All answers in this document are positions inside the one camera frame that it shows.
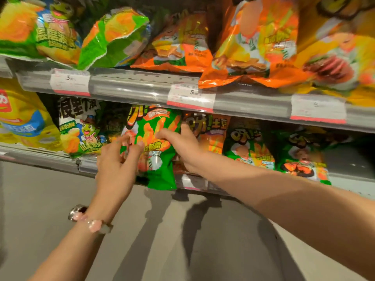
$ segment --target person's right hand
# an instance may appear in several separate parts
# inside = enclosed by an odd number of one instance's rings
[[[197,173],[194,163],[204,151],[199,147],[198,140],[195,138],[187,123],[181,123],[181,134],[163,128],[155,134],[155,137],[169,141],[177,154],[180,155],[186,169],[191,173]]]

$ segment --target yellow snack bag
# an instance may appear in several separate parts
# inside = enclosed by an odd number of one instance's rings
[[[2,127],[0,123],[0,142],[14,144],[14,143],[18,143],[19,140],[17,139],[16,136],[12,134],[12,132]]]
[[[223,31],[200,88],[250,78],[280,87],[304,81],[296,69],[298,13],[296,0],[223,0]]]
[[[375,106],[375,0],[305,2],[294,65],[313,88]]]
[[[202,73],[212,61],[207,45],[206,12],[182,12],[181,19],[159,34],[132,68]]]
[[[61,151],[60,132],[34,92],[17,79],[0,79],[0,122],[25,146]]]

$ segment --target shelf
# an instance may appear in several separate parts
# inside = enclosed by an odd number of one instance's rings
[[[371,161],[350,147],[327,151],[325,158],[333,185],[375,200],[375,169]],[[0,160],[80,175],[97,172],[95,156],[71,160],[63,152],[29,148],[20,144],[0,143]],[[176,175],[176,184],[179,189],[228,196],[216,185],[194,175]]]
[[[54,94],[49,80],[51,69],[58,66],[45,62],[29,62],[24,65],[22,61],[13,61],[18,80],[25,90]],[[167,106],[167,96],[172,84],[197,84],[199,80],[199,75],[114,68],[94,68],[90,73],[89,91],[95,99],[160,106]],[[257,84],[231,84],[204,91],[216,93],[213,110],[217,114],[375,133],[375,108],[346,104],[347,124],[295,121],[289,118],[291,96],[280,94],[276,89]]]
[[[13,78],[13,72],[9,68],[6,58],[0,55],[0,78]]]

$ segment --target gray floor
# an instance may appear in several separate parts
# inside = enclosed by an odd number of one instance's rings
[[[0,162],[0,280],[23,281],[89,203],[94,179]],[[361,281],[234,201],[135,186],[88,281]]]

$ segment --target white price tag with red stripe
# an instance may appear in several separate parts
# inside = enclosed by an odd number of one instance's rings
[[[329,95],[293,94],[290,119],[345,124],[345,99]]]
[[[89,81],[89,71],[52,69],[49,84],[57,94],[90,97],[88,92]]]
[[[197,84],[173,84],[168,94],[167,104],[179,108],[213,113],[216,94],[202,94]]]

